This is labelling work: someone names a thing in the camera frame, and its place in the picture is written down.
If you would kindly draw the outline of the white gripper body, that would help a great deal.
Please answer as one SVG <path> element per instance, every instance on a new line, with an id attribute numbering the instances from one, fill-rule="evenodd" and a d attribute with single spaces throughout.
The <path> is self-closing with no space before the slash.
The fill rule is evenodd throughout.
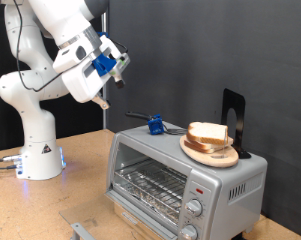
<path id="1" fill-rule="evenodd" d="M 92 39 L 78 35 L 70 45 L 62 47 L 53 63 L 73 98 L 85 103 L 92 100 L 110 78 L 111 71 L 122 72 L 130 63 L 127 52 L 106 35 Z"/>

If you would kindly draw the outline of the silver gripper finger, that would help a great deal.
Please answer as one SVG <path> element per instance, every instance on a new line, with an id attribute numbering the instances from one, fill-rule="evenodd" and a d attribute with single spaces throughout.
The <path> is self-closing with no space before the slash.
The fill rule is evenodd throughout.
<path id="1" fill-rule="evenodd" d="M 110 103 L 103 99 L 99 94 L 97 94 L 92 101 L 98 104 L 103 110 L 107 110 L 110 107 Z"/>
<path id="2" fill-rule="evenodd" d="M 118 89 L 123 88 L 124 85 L 125 85 L 125 82 L 124 82 L 124 80 L 123 80 L 123 78 L 122 78 L 121 72 L 118 71 L 118 70 L 116 70 L 116 69 L 113 69 L 113 70 L 111 71 L 111 75 L 112 75 L 112 77 L 114 78 L 116 87 L 117 87 Z"/>

